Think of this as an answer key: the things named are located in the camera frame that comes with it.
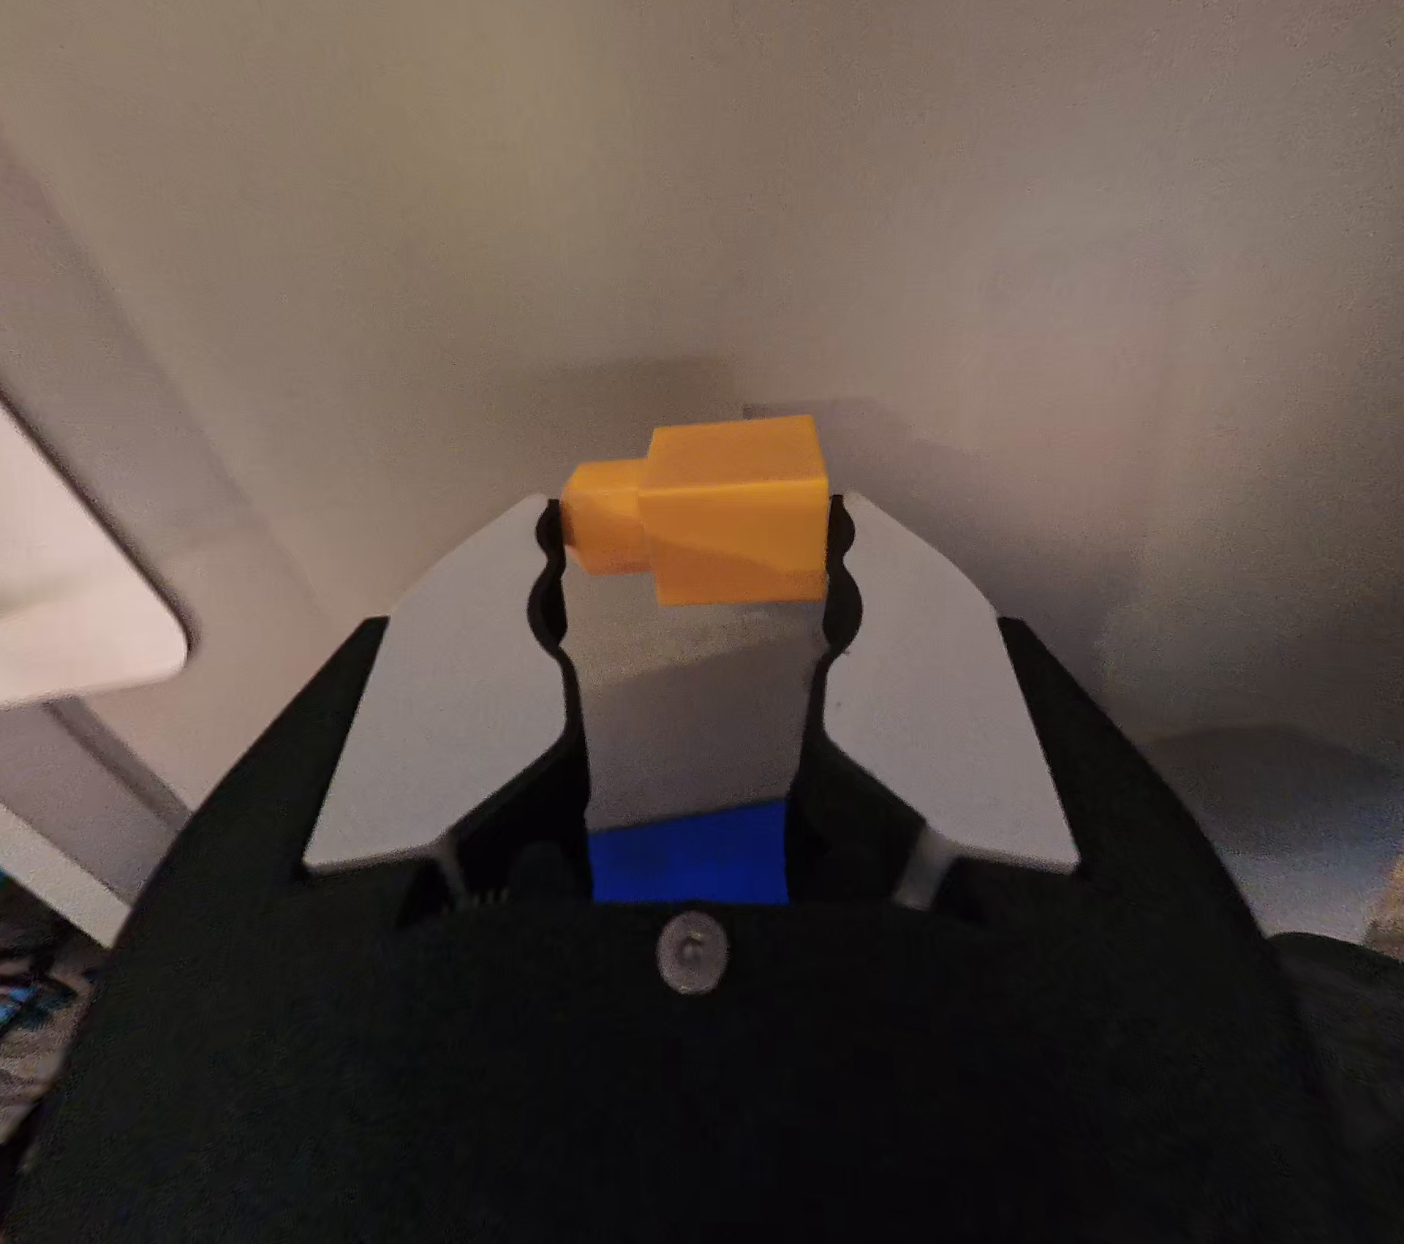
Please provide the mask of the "white document stand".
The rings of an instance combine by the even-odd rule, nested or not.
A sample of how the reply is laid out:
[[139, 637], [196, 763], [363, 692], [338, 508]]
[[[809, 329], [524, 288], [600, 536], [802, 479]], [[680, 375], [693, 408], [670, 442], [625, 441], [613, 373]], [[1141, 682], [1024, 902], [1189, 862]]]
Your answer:
[[2, 707], [182, 673], [177, 609], [27, 423], [2, 407]]

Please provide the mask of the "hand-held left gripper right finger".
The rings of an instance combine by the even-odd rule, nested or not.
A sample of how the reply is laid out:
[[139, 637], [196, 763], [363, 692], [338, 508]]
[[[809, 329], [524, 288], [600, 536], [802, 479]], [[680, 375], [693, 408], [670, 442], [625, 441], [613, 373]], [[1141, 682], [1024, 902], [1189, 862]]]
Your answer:
[[964, 861], [1072, 875], [1080, 847], [998, 609], [862, 495], [832, 499], [827, 543], [789, 900], [923, 912]]

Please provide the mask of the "yellow one-stud building block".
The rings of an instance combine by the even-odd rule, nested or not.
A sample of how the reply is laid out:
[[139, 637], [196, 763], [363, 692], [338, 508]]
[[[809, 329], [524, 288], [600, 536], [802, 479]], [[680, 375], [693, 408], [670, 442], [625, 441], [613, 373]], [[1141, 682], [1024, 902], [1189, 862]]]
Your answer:
[[657, 427], [644, 457], [572, 471], [565, 543], [590, 575], [647, 574], [661, 606], [819, 603], [828, 474], [809, 414]]

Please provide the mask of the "blue plastic bin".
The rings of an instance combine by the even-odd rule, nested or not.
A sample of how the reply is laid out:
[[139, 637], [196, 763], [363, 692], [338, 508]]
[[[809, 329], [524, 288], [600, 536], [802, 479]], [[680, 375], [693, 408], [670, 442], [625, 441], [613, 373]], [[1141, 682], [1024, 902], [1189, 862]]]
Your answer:
[[594, 831], [587, 846], [601, 903], [789, 902], [784, 801]]

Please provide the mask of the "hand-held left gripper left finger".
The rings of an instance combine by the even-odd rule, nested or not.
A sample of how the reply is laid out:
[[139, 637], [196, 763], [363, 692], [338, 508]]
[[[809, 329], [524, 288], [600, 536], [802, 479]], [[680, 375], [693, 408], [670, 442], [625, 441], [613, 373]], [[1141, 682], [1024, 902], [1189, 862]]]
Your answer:
[[524, 498], [394, 606], [304, 847], [309, 872], [430, 859], [470, 902], [549, 846], [591, 891], [588, 739], [563, 515]]

